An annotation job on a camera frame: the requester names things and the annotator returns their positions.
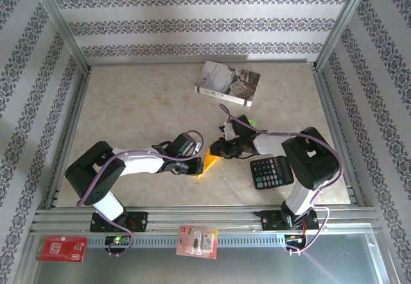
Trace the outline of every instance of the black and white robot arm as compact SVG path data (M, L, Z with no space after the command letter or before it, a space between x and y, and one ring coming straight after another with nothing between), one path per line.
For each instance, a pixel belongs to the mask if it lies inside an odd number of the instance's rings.
M124 225L126 210L110 190L119 177L162 172L200 175L203 163L196 154L204 140L200 136L202 141L196 142L189 132L180 134L173 142L128 152L99 141L66 170L67 180L80 197L77 206L92 206L110 221Z
M224 105L220 104L220 107L230 120L220 127L225 137L211 145L211 154L226 159L241 159L244 152L252 155L285 154L297 181L281 205L281 216L289 228L301 225L318 194L342 176L344 169L338 154L313 127L300 133L261 131L251 127L244 115L234 117Z

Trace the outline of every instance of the white book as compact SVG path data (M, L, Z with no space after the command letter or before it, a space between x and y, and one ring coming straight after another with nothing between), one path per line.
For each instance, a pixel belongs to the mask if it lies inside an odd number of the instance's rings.
M194 90L216 98L251 106L260 74L207 61Z

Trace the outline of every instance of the orange object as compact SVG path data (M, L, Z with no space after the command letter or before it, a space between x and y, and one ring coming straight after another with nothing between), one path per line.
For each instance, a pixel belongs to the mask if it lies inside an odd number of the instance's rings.
M200 176L203 176L203 174L208 171L208 169L210 167L212 167L212 165L214 165L219 159L221 159L221 157L217 157L215 155L211 155L210 154L210 148L207 149L207 153L205 154L205 158L204 158L204 169L203 169L203 173L201 175L198 175L198 178L200 178Z

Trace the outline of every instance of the black calculator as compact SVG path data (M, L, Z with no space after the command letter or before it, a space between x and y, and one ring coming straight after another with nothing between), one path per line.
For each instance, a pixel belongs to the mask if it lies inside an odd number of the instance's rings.
M252 179L257 190L286 186L294 182L286 157L268 157L250 162Z

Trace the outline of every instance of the white wall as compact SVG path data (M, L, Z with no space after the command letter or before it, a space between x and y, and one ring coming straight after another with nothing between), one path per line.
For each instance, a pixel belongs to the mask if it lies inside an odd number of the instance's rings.
M362 0L323 71L402 283L411 282L410 11L410 0Z
M12 283L82 73L39 0L0 0L0 42L0 283Z
M345 2L56 1L92 65L221 60L215 55L314 61Z

